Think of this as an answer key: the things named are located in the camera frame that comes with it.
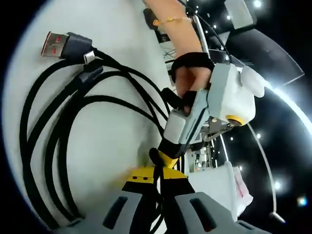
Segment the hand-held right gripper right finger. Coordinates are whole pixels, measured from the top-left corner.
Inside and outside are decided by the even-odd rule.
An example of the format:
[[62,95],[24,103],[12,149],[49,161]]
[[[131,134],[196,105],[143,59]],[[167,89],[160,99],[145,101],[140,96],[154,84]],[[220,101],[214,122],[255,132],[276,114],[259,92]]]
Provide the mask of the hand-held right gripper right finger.
[[196,193],[180,171],[164,167],[161,177],[162,214],[170,234],[258,234],[204,192]]

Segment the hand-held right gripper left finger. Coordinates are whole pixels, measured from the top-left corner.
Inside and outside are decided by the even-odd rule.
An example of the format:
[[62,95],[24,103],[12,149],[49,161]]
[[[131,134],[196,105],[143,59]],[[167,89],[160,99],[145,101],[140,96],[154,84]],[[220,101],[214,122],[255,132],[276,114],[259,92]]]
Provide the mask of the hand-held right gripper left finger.
[[131,172],[121,190],[112,191],[104,202],[72,227],[55,234],[148,234],[156,214],[155,167]]

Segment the person's left hand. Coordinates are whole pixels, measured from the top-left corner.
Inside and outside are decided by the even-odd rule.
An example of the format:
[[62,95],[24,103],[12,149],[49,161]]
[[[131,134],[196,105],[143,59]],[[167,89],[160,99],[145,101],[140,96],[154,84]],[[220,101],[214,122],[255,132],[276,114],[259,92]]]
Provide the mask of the person's left hand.
[[173,62],[172,80],[177,95],[183,101],[184,113],[190,113],[195,93],[208,89],[214,67],[213,61],[204,52],[188,52]]

